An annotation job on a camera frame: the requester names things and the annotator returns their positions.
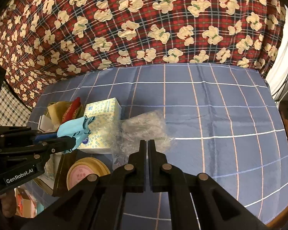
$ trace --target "silver rivet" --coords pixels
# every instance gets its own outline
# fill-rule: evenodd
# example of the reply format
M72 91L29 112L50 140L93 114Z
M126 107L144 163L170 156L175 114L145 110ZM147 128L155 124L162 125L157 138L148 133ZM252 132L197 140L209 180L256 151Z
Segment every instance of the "silver rivet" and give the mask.
M130 171L130 170L133 170L133 169L134 169L134 166L133 166L132 164L126 164L126 165L124 166L124 168L125 168L125 170Z
M94 182L96 180L97 180L97 175L95 175L95 174L88 175L88 181L89 182Z
M162 164L162 168L164 170L170 170L172 168L172 165L170 165L169 163L165 163L165 164Z
M202 181L206 181L206 180L208 180L208 175L206 173L200 173L198 175L198 178Z

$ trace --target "plaid curtain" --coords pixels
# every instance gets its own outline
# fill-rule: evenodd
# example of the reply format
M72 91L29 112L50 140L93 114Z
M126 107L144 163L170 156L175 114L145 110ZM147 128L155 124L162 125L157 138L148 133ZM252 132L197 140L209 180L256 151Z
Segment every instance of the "plaid curtain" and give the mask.
M211 62L265 77L285 12L280 0L11 0L0 65L28 106L51 83L109 67Z

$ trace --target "yellow tissue package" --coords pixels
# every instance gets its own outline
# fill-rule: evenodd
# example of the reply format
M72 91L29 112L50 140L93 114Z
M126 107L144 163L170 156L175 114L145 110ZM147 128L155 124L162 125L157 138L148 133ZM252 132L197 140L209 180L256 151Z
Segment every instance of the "yellow tissue package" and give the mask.
M91 134L78 147L79 150L89 154L110 154L113 141L113 127L121 119L122 108L116 98L110 98L85 107L84 115L95 117L89 125Z

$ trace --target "round container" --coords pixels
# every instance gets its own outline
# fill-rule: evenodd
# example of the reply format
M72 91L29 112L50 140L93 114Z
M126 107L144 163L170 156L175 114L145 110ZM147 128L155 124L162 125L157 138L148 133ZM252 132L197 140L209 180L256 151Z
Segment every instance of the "round container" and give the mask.
M86 157L76 161L69 169L66 184L68 190L74 187L78 182L89 174L103 176L110 174L107 166L96 158Z

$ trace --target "pink lid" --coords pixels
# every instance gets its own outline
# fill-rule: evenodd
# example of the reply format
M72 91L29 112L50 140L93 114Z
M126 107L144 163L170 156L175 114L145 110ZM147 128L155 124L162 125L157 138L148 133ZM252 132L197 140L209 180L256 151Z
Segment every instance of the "pink lid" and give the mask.
M69 176L69 189L75 186L78 182L84 179L89 174L93 174L94 172L86 165L78 165L76 166L70 173Z

